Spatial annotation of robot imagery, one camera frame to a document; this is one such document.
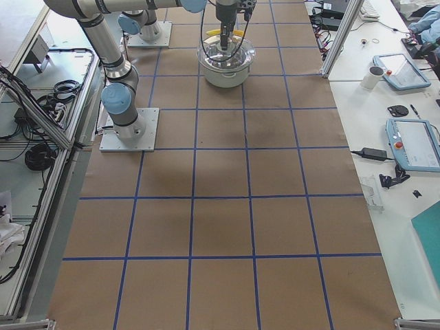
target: glass lid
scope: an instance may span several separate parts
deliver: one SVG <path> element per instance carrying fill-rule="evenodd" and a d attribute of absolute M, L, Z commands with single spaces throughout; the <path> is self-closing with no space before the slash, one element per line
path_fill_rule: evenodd
<path fill-rule="evenodd" d="M 229 48 L 222 50 L 220 47 L 220 35 L 210 36 L 203 41 L 206 54 L 201 45 L 197 49 L 199 62 L 204 67 L 216 72 L 237 72 L 245 69 L 254 61 L 255 49 L 249 41 L 244 39 L 240 49 L 236 51 L 237 47 L 240 46 L 240 42 L 240 36 L 232 36 Z"/>

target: electrical box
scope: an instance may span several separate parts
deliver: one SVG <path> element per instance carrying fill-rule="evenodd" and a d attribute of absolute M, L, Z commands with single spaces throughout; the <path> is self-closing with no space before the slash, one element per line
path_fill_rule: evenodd
<path fill-rule="evenodd" d="M 27 54 L 24 63 L 26 64 L 42 64 L 49 52 L 49 46 L 41 36 L 38 36 L 31 50 Z"/>

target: pen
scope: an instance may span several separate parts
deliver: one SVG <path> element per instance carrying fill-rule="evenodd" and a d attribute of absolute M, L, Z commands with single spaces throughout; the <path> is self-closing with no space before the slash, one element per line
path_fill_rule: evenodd
<path fill-rule="evenodd" d="M 410 104 L 410 107 L 411 107 L 411 109 L 414 111 L 415 115 L 416 115 L 419 119 L 421 119 L 420 116 L 419 116 L 419 113 L 418 113 L 417 110 L 414 108 L 414 106 L 413 106 L 412 104 Z"/>

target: tablet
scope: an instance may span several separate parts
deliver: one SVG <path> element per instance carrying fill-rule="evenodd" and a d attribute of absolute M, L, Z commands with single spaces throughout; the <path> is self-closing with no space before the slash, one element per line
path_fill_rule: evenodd
<path fill-rule="evenodd" d="M 396 162 L 407 171 L 440 172 L 440 148 L 427 120 L 388 119 L 386 133 Z"/>
<path fill-rule="evenodd" d="M 384 74 L 384 79 L 397 90 L 423 88 L 431 85 L 426 76 L 415 66 L 413 60 L 405 54 L 377 55 L 373 63 L 391 70 L 390 76 Z"/>

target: floor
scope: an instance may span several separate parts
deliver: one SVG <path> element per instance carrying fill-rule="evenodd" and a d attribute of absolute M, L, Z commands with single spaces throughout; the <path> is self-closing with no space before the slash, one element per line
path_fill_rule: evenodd
<path fill-rule="evenodd" d="M 153 153 L 91 154 L 48 317 L 60 330 L 393 329 L 399 317 L 302 2 L 259 1 L 251 76 L 209 85 L 200 15 L 130 49 Z M 204 30 L 218 27 L 208 5 Z"/>

